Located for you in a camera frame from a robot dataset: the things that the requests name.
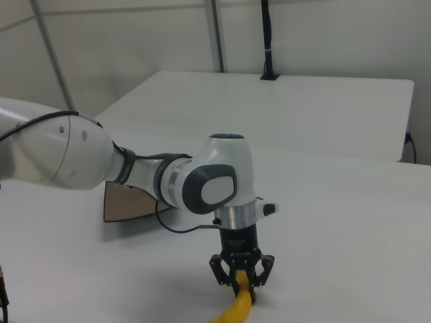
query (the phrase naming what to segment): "black cable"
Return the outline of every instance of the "black cable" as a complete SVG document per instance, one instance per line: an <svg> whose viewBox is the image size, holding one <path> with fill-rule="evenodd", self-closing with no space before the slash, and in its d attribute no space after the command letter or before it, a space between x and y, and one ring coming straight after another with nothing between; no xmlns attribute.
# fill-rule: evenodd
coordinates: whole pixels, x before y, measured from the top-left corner
<svg viewBox="0 0 431 323"><path fill-rule="evenodd" d="M411 145L413 146L413 158L414 158L414 162L416 163L416 147L415 147L415 142L413 141L413 138L411 138L410 136L410 141L411 141Z"/></svg>
<svg viewBox="0 0 431 323"><path fill-rule="evenodd" d="M57 112L52 112L52 113L48 113L48 114L44 114L43 116L39 116L37 118L34 118L28 122L25 122L23 124L21 124L20 126L7 131L5 134L0 136L0 142L2 142L3 140L6 140L7 138L9 138L10 136L19 133L20 131L24 130L25 128L28 128L36 123L40 123L42 121L48 120L48 119L52 119L52 118L58 118L60 116L79 116L79 112L78 111L57 111ZM103 129L103 126L99 123L96 122L96 125L98 125L100 128ZM125 152L122 148L120 148L113 140L112 140L112 144L115 148L115 150L117 150L121 155L125 155ZM164 155L153 155L153 156L136 156L137 159L164 159Z"/></svg>
<svg viewBox="0 0 431 323"><path fill-rule="evenodd" d="M171 229L170 227L168 227L166 224L163 223L162 219L160 218L160 214L159 214L159 201L156 201L156 217L157 220L159 221L160 225L162 227L164 227L166 230L173 232L174 234L187 234L189 232L198 230L198 229L219 229L218 226L216 225L197 225L195 227L192 227L191 229L187 229L187 230L175 230L175 229Z"/></svg>
<svg viewBox="0 0 431 323"><path fill-rule="evenodd" d="M7 314L7 306L3 307L2 310L3 310L3 323L8 323L9 318Z"/></svg>
<svg viewBox="0 0 431 323"><path fill-rule="evenodd" d="M25 128L28 128L29 126L32 126L33 124L42 122L44 120L48 120L51 118L58 118L60 116L78 116L79 112L77 111L57 111L53 113L44 114L43 116L38 116L37 118L34 118L30 121L27 121L23 124L21 124L19 127L16 127L10 131L7 131L4 135L0 136L0 142L3 140L9 138L10 136L24 130Z"/></svg>
<svg viewBox="0 0 431 323"><path fill-rule="evenodd" d="M416 162L416 147L415 147L415 142L413 141L413 137L411 136L411 133L405 133L405 138L404 138L404 145L407 144L409 141L411 141L411 145L413 146L413 159L414 159L414 163L417 164Z"/></svg>
<svg viewBox="0 0 431 323"><path fill-rule="evenodd" d="M7 298L5 279L3 277L3 270L0 266L0 306L3 310L3 323L8 323L9 319L7 317L7 306L9 305L9 300Z"/></svg>

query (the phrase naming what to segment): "white table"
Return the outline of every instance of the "white table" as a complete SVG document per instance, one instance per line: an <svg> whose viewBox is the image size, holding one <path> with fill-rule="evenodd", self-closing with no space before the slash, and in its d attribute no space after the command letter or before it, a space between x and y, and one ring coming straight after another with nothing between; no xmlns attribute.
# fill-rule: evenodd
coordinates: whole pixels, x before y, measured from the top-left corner
<svg viewBox="0 0 431 323"><path fill-rule="evenodd" d="M98 118L112 129L190 139L240 133L252 145L401 159L413 82L162 71Z"/></svg>
<svg viewBox="0 0 431 323"><path fill-rule="evenodd" d="M115 141L137 153L195 155L205 143L189 129L175 137L138 129L143 116L119 130L107 114L100 120L116 126L108 127ZM256 191L280 212L258 222L275 266L246 323L431 317L430 167L257 145L252 152ZM175 235L153 217L103 223L103 193L2 183L0 261L13 321L206 322L233 302L208 265L221 248L216 230ZM181 229L212 218L171 216Z"/></svg>

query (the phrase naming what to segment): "black band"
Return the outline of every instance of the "black band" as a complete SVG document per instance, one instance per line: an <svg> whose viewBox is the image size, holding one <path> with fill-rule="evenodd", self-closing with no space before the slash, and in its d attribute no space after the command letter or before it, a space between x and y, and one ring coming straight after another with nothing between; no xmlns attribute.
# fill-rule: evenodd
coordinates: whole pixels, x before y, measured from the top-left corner
<svg viewBox="0 0 431 323"><path fill-rule="evenodd" d="M191 156L185 153L165 153L163 155L164 159L160 163L159 167L157 167L156 173L154 174L154 193L156 194L156 197L160 202L163 202L164 204L171 207L172 205L166 202L162 194L161 185L163 173L165 169L169 166L169 164L172 163L174 160L178 158L191 158Z"/></svg>
<svg viewBox="0 0 431 323"><path fill-rule="evenodd" d="M130 149L121 148L124 152L124 164L121 168L119 177L114 181L114 183L124 184L129 179L130 173L132 171L133 165L135 164L136 154Z"/></svg>

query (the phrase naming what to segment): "brown cardboard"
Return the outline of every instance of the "brown cardboard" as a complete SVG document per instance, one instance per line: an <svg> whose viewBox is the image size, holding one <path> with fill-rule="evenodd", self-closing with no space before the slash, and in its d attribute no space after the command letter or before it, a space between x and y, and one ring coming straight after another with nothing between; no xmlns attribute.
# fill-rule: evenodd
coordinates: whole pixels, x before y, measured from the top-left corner
<svg viewBox="0 0 431 323"><path fill-rule="evenodd" d="M158 210L169 207L159 203ZM156 212L156 199L141 188L106 182L104 198L105 222L118 222L148 217Z"/></svg>

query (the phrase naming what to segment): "white robotic arm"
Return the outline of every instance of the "white robotic arm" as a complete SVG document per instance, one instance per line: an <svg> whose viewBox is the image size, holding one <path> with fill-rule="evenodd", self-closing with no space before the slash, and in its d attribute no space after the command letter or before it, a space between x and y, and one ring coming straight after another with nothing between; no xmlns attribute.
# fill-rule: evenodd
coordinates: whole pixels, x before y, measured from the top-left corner
<svg viewBox="0 0 431 323"><path fill-rule="evenodd" d="M251 151L243 136L212 135L194 158L136 156L116 146L101 125L84 114L0 98L0 181L8 178L81 190L107 180L142 188L167 205L196 214L215 211L223 251L210 264L219 283L236 290L237 269L248 270L253 287L264 285L269 275L273 257L261 254L255 224L277 207L257 205ZM266 278L255 273L257 261L264 263L262 257L270 262L264 265ZM231 268L229 276L221 259Z"/></svg>

